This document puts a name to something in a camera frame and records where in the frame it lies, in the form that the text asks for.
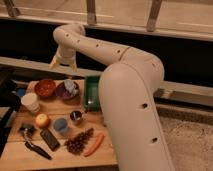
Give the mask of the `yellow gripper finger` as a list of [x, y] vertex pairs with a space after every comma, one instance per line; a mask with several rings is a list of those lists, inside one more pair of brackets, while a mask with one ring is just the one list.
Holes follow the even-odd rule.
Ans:
[[77, 64], [76, 64], [76, 63], [70, 64], [70, 68], [71, 68], [73, 71], [77, 71]]
[[52, 61], [49, 64], [50, 69], [54, 69], [55, 67], [58, 67], [60, 65], [58, 59], [56, 56], [53, 57]]

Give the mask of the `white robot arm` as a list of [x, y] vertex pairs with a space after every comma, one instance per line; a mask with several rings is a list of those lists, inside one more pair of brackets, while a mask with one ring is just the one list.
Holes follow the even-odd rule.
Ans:
[[106, 66], [99, 100], [120, 171], [175, 171], [153, 94], [164, 79], [164, 66], [143, 50], [87, 37], [72, 23], [53, 32], [56, 63], [67, 64], [78, 51]]

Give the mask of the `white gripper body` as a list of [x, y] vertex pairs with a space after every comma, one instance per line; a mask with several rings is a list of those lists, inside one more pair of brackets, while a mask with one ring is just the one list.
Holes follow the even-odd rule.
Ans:
[[60, 64], [73, 65], [76, 63], [76, 51], [71, 48], [59, 46], [56, 51], [56, 60]]

